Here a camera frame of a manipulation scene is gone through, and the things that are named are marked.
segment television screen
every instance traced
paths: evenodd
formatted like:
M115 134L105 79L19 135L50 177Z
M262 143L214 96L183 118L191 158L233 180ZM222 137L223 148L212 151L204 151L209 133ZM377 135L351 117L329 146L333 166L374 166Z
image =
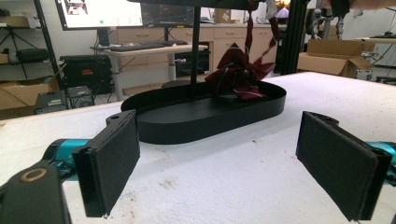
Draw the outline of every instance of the television screen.
M142 26L140 3L126 0L55 0L64 30Z
M143 25L160 27L191 27L194 21L194 8L141 4Z

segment cabinet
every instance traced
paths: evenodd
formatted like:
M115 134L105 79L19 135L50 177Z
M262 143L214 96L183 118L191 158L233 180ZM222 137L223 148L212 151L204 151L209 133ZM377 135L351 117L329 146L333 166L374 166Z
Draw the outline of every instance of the cabinet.
M47 49L49 53L49 59L46 63L50 64L53 74L58 74L59 68L56 63L55 54L52 49L52 44L50 41L50 34L45 22L44 13L41 7L40 0L18 0L18 1L0 1L0 8L6 8L13 14L21 14L24 11L31 11L32 8L35 10L38 19L38 25L35 29L30 29L29 23L23 16L15 17L20 21L18 24L12 23L7 25L7 27L1 27L0 29L0 50L5 48L9 49L13 54L10 55L10 63L2 63L1 66L4 67L2 70L13 71L16 73L16 69L21 69L25 78L29 77L31 70L44 69L44 67L36 66L33 69L26 69L26 63L19 62L15 56L15 52L19 49L35 49L44 48Z
M163 28L126 28L119 29L110 35L113 44L139 43L144 41L153 41L163 39ZM236 43L239 48L245 46L247 34L246 25L239 24L217 24L202 25L200 28L200 42L209 44L209 68L210 72L217 70L217 66L225 51ZM192 28L174 28L169 30L169 39L180 39L188 42L192 41ZM254 62L261 57L262 53L268 49L272 39L272 31L269 25L258 25L253 29L253 43L250 50L250 61ZM274 63L276 60L276 48L272 48L263 58L264 63ZM122 69L125 71L134 71L147 69L166 64L165 55L150 56L147 58L136 58L133 61L121 59L120 64L127 64Z

